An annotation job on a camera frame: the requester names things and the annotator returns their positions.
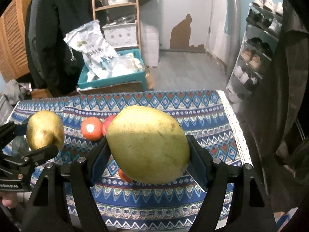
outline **gray floor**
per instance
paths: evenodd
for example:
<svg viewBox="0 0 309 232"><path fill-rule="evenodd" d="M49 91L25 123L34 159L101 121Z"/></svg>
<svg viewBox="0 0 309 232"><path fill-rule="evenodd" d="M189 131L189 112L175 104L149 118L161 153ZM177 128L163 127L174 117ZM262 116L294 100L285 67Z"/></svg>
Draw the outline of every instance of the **gray floor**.
<svg viewBox="0 0 309 232"><path fill-rule="evenodd" d="M160 52L159 65L150 68L154 90L224 90L224 66L203 53Z"/></svg>

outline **teal plastic crate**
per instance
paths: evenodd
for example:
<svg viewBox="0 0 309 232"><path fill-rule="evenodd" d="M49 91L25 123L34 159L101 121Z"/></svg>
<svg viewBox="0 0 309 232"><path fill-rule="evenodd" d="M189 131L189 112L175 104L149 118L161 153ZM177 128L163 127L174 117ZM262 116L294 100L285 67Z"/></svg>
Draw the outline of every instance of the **teal plastic crate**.
<svg viewBox="0 0 309 232"><path fill-rule="evenodd" d="M124 50L124 51L117 51L119 55L125 55L128 53L133 53L134 57L137 58L138 60L141 61L142 64L144 64L142 60L141 53L139 49L131 49L131 50ZM146 85L146 72L145 71L140 71L136 73L132 73L129 75L122 75L118 77L113 77L113 78L106 78L106 79L98 79L94 81L87 82L87 72L89 69L84 65L81 74L78 79L78 86L81 89L85 89L87 87L93 87L93 88L98 88L98 87L104 87L104 86L109 86L109 85L114 85L114 84L121 84L121 83L128 83L128 82L141 82L143 91L147 90L147 85Z"/></svg>

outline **white door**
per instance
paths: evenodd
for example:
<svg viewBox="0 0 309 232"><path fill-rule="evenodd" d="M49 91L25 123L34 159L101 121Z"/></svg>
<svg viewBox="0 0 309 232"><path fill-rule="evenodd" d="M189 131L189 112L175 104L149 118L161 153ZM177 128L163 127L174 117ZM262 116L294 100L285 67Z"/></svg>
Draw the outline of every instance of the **white door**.
<svg viewBox="0 0 309 232"><path fill-rule="evenodd" d="M212 0L160 0L160 49L205 52Z"/></svg>

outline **metal pin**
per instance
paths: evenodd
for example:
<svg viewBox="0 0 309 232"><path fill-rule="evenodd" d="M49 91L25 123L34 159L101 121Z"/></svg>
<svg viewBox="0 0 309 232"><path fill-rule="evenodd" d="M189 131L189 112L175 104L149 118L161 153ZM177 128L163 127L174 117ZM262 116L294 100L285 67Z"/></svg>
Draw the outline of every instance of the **metal pin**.
<svg viewBox="0 0 309 232"><path fill-rule="evenodd" d="M216 164L220 164L221 160L219 158L213 158L213 162Z"/></svg>
<svg viewBox="0 0 309 232"><path fill-rule="evenodd" d="M86 160L86 158L85 158L84 156L81 156L81 157L79 157L79 158L77 159L77 162L78 162L78 163L83 163L83 162L85 162L85 160Z"/></svg>
<svg viewBox="0 0 309 232"><path fill-rule="evenodd" d="M51 168L53 165L54 165L53 162L49 162L49 163L46 164L46 167Z"/></svg>
<svg viewBox="0 0 309 232"><path fill-rule="evenodd" d="M247 168L248 170L250 170L250 169L252 169L252 165L249 164L249 163L246 163L246 164L245 164L245 168Z"/></svg>

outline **drawstring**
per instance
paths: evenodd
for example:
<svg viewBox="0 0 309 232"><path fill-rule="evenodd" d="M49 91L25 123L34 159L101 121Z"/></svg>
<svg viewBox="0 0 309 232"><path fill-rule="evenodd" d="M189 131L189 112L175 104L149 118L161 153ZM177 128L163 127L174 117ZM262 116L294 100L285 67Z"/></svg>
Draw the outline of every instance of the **drawstring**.
<svg viewBox="0 0 309 232"><path fill-rule="evenodd" d="M71 52L71 55L72 55L72 57L71 57L71 61L74 61L74 60L76 60L76 58L74 57L74 55L73 55L73 50L72 50L72 48L71 47L69 47L70 48L70 52Z"/></svg>

